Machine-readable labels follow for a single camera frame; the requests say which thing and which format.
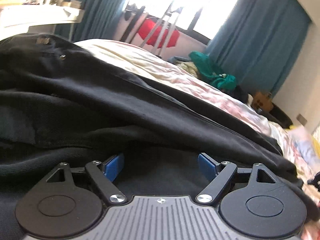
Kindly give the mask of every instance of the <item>teal curtain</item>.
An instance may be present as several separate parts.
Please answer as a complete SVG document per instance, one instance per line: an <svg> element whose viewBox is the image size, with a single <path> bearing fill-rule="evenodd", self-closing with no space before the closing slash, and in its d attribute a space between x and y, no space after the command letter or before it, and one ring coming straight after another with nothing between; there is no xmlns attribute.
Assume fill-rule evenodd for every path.
<svg viewBox="0 0 320 240"><path fill-rule="evenodd" d="M238 0L205 53L244 90L274 96L298 57L309 23L297 0Z"/></svg>
<svg viewBox="0 0 320 240"><path fill-rule="evenodd" d="M125 0L79 0L85 10L81 23L75 24L72 41L112 39ZM70 25L57 25L55 33L68 37Z"/></svg>

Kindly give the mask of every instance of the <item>bed sheet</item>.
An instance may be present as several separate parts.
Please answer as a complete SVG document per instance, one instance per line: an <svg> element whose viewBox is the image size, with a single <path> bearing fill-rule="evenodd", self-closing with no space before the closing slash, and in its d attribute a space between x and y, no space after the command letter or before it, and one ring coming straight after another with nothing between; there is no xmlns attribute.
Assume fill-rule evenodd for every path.
<svg viewBox="0 0 320 240"><path fill-rule="evenodd" d="M287 131L277 123L269 122L267 118L257 114L246 104L196 79L178 66L165 62L150 52L132 44L100 39L79 41L75 44L87 49L95 57L107 63L202 99L240 119L254 130L276 139L284 153L284 157L296 165L298 177L304 181L304 192L317 204L320 203L320 193L313 186L307 185L307 180L313 178L315 174L304 161L299 150L294 146L294 142ZM320 240L319 223L308 223L305 226L302 238L305 240Z"/></svg>

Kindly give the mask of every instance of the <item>white table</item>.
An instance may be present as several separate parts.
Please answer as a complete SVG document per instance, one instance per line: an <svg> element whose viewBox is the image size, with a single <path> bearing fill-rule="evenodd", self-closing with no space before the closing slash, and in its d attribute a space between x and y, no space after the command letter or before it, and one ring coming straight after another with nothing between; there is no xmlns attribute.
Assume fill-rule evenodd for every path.
<svg viewBox="0 0 320 240"><path fill-rule="evenodd" d="M84 10L56 5L0 6L0 40L27 33L30 26L70 23L71 41L74 24L80 23L83 15Z"/></svg>

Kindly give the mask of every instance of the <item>electrical outlet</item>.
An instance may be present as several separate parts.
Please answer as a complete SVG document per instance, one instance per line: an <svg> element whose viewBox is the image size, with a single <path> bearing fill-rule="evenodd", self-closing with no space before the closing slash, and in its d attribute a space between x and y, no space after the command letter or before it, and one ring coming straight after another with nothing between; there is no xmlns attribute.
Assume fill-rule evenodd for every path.
<svg viewBox="0 0 320 240"><path fill-rule="evenodd" d="M297 120L303 125L305 126L307 124L307 119L305 119L301 114L297 115Z"/></svg>

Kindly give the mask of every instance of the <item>red bag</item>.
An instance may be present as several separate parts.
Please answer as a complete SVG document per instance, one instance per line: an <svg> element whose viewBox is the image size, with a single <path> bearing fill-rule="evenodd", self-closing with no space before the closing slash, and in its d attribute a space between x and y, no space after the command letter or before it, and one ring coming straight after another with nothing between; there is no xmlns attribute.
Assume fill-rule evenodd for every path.
<svg viewBox="0 0 320 240"><path fill-rule="evenodd" d="M156 25L155 22L153 22L153 20L151 19L146 19L144 21L144 23L142 24L142 26L140 27L140 29L138 30L138 34L140 35L140 37L142 39L145 39L146 36L148 35L148 33L152 30L152 28ZM156 43L156 40L160 34L160 31L162 29L162 26L159 26L156 31L153 33L153 35L150 37L150 39L148 40L147 44L148 45L152 45L154 46L155 43ZM162 37L162 40L160 41L160 44L158 46L158 49L159 48L162 48L162 45L164 43L164 40L165 38L167 37L168 35L168 29L166 29L164 31L164 35ZM175 47L177 45L177 40L180 36L180 32L178 30L174 30L171 37L170 37L170 40L168 42L168 45L167 45L167 48L169 47Z"/></svg>

